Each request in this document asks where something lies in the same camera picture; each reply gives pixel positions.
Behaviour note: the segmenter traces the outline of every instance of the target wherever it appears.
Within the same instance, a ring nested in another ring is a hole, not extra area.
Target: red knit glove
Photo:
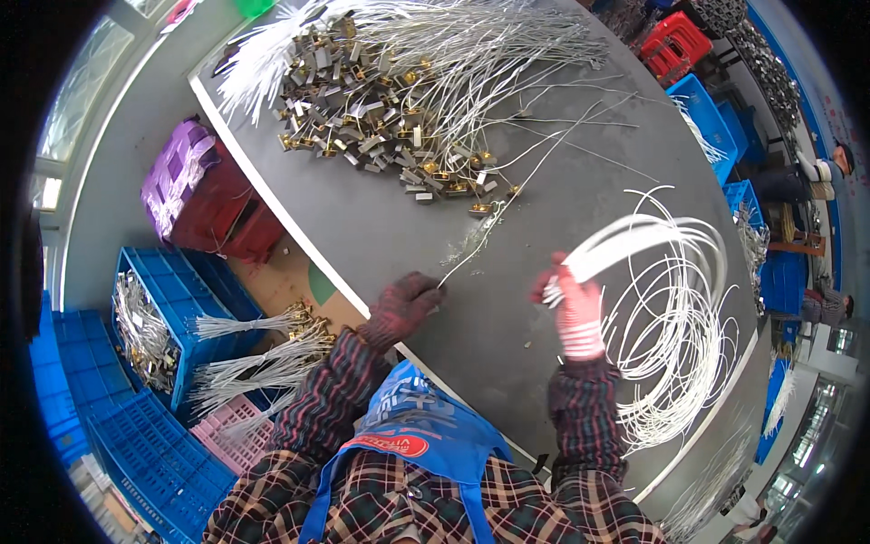
[[[358,328],[359,336],[373,350],[386,353],[420,327],[426,315],[446,295],[438,280],[411,272],[381,293],[371,309],[368,323]]]
[[[565,358],[573,361],[597,359],[604,353],[601,336],[601,290],[593,281],[580,285],[567,266],[562,265],[566,255],[555,252],[553,267],[542,272],[532,289],[532,302],[541,304],[544,289],[553,276],[559,280],[559,289],[565,299],[556,310],[556,331],[565,348]]]

